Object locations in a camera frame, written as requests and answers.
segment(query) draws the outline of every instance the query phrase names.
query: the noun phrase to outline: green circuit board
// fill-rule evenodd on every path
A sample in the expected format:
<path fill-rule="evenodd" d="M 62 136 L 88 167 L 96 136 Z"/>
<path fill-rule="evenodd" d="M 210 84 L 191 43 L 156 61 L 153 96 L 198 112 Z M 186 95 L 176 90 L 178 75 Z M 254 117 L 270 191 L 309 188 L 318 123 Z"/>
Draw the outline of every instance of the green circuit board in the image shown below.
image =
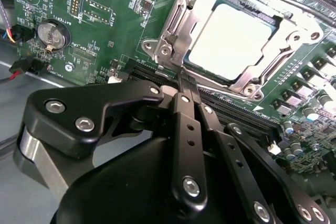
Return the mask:
<path fill-rule="evenodd" d="M 47 18 L 62 22 L 70 31 L 71 43 L 64 50 L 49 54 L 36 38 L 18 45 L 22 56 L 32 55 L 48 63 L 48 71 L 75 84 L 105 83 L 111 65 L 114 76 L 125 66 L 128 59 L 134 59 L 145 66 L 157 69 L 157 65 L 141 49 L 141 41 L 158 38 L 175 0 L 16 0 L 15 9 L 18 24 L 36 29 Z M 325 0 L 297 0 L 312 6 L 332 18 L 336 18 L 336 6 Z M 315 45 L 303 45 L 284 66 L 263 87 L 266 94 L 261 102 L 249 102 L 214 94 L 250 111 L 266 120 L 279 124 L 291 120 L 295 132 L 288 135 L 288 145 L 300 142 L 303 154 L 290 161 L 297 172 L 312 172 L 312 165 L 335 146 L 336 121 L 324 111 L 316 100 L 320 90 L 296 107 L 286 116 L 277 112 L 273 103 L 286 90 L 292 90 L 292 83 L 307 65 L 316 58 L 326 57 L 327 51 L 336 44 L 335 29 L 320 24 L 324 38 Z M 66 64 L 73 65 L 73 71 L 66 70 Z M 301 110 L 312 106 L 320 117 L 308 122 Z M 318 143 L 319 150 L 313 151 L 312 144 Z"/>
<path fill-rule="evenodd" d="M 112 60 L 118 70 L 129 58 L 156 68 L 140 46 L 160 35 L 174 0 L 16 0 L 18 24 L 30 28 L 47 19 L 67 26 L 71 44 L 48 54 L 38 39 L 19 45 L 20 55 L 34 55 L 48 71 L 75 84 L 104 83 Z M 65 70 L 71 62 L 74 71 Z"/>

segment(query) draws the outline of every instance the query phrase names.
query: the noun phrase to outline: red wire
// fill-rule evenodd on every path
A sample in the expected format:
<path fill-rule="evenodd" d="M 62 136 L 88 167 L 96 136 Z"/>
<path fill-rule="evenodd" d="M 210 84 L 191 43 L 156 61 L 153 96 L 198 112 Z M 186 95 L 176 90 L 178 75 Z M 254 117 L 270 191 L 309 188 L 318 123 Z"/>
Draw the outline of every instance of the red wire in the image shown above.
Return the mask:
<path fill-rule="evenodd" d="M 10 80 L 14 80 L 20 74 L 19 71 L 16 71 L 12 76 L 9 78 Z"/>
<path fill-rule="evenodd" d="M 8 32 L 9 35 L 12 37 L 12 31 L 11 31 L 10 29 L 8 29 L 7 32 Z"/>

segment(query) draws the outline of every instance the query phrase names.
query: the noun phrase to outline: motherboard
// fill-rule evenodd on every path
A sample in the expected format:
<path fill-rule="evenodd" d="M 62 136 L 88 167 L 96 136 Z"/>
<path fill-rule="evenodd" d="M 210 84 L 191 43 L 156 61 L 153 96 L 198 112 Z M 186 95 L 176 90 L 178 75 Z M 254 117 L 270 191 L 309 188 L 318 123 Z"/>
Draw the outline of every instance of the motherboard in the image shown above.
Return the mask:
<path fill-rule="evenodd" d="M 336 0 L 294 1 L 336 20 Z M 181 49 L 181 21 L 192 15 L 201 21 L 196 11 L 206 8 L 212 12 L 203 25 L 186 31 L 200 34 L 197 43 Z M 56 76 L 106 83 L 134 60 L 169 79 L 183 64 L 231 92 L 200 86 L 218 103 L 281 125 L 282 139 L 274 143 L 280 151 L 269 151 L 284 168 L 321 172 L 322 157 L 336 149 L 336 29 L 296 7 L 279 0 L 16 0 L 15 9 L 17 23 L 36 31 L 18 44 L 19 55 L 46 63 Z M 182 60 L 172 56 L 179 50 Z M 261 63 L 239 89 L 249 67 Z"/>

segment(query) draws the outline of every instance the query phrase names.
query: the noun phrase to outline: connector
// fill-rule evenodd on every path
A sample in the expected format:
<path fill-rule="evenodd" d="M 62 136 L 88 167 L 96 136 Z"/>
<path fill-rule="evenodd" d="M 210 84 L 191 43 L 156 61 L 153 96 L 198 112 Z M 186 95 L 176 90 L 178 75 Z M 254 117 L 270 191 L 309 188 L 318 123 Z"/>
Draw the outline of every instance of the connector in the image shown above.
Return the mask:
<path fill-rule="evenodd" d="M 35 30 L 22 25 L 15 25 L 11 29 L 15 42 L 27 42 L 35 37 Z"/>
<path fill-rule="evenodd" d="M 14 61 L 13 65 L 10 67 L 9 71 L 12 74 L 19 72 L 19 74 L 23 74 L 27 72 L 32 67 L 33 57 L 21 57 L 19 60 Z"/>

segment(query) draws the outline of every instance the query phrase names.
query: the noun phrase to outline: black plastic bracket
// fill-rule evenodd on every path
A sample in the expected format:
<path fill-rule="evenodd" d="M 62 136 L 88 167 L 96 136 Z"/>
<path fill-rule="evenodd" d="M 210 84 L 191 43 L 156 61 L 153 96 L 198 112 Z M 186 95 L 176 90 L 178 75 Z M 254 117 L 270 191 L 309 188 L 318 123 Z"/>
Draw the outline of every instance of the black plastic bracket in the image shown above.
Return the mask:
<path fill-rule="evenodd" d="M 194 119 L 194 102 L 190 96 L 177 93 L 172 100 L 174 129 L 171 191 L 179 211 L 193 215 L 207 203 L 202 133 Z"/>
<path fill-rule="evenodd" d="M 82 158 L 95 149 L 104 133 L 106 118 L 115 123 L 126 111 L 144 104 L 158 105 L 162 100 L 160 88 L 149 81 L 39 90 L 28 98 L 23 126 L 32 136 L 67 156 Z M 49 101 L 61 102 L 65 110 L 48 111 Z M 82 117 L 94 123 L 92 131 L 75 127 L 76 119 Z"/>
<path fill-rule="evenodd" d="M 228 168 L 228 176 L 236 187 L 248 223 L 274 223 L 272 211 L 268 207 L 235 138 L 223 132 L 217 115 L 210 107 L 200 104 L 197 108 L 205 127 L 207 139 L 213 141 L 212 146 L 216 156 L 221 158 Z"/>
<path fill-rule="evenodd" d="M 245 131 L 237 132 L 236 127 L 238 125 L 234 123 L 227 126 L 249 164 L 253 164 L 250 168 L 254 177 L 259 187 L 264 189 L 262 194 L 272 203 L 277 216 L 284 223 L 330 223 L 319 205 Z"/>

